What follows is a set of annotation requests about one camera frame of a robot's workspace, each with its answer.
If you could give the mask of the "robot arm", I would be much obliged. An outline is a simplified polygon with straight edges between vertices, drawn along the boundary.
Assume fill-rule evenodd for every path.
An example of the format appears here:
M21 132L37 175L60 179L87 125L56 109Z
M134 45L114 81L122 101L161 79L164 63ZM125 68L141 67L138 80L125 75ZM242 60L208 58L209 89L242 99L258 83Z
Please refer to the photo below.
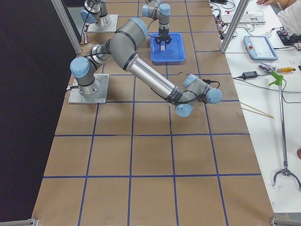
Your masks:
M112 57L120 68L132 73L162 99L175 105L175 113L181 117L189 116L197 101L217 104L222 100L222 92L198 76L189 74L183 82L185 90L181 90L140 59L136 51L147 36L145 23L132 17L105 43L94 45L85 56L73 59L70 70L78 83L79 92L90 95L98 90L100 83L95 80L94 73Z
M153 19L153 21L158 20L158 35L154 39L157 45L165 49L172 40L172 37L169 35L170 5L162 0L149 0L146 5L143 5L142 15Z

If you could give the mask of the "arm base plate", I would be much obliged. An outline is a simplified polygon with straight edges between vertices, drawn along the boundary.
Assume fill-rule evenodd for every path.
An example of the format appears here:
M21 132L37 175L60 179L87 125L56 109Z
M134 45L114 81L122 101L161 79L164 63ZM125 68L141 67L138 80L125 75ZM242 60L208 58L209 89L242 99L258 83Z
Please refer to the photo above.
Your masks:
M78 85L74 78L69 96L69 104L106 104L110 74L94 74L95 80L89 86Z
M91 33L115 33L117 29L118 15L107 14L99 17L95 23L88 26L87 32Z

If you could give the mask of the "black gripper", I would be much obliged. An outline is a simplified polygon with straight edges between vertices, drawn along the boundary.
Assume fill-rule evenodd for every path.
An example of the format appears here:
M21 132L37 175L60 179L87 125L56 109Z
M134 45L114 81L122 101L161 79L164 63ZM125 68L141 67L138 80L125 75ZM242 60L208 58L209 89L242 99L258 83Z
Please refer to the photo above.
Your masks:
M168 45L171 42L171 36L169 35L169 29L168 28L163 28L163 29L158 29L158 35L155 36L155 43L158 45L161 45L161 43L164 42L164 45Z

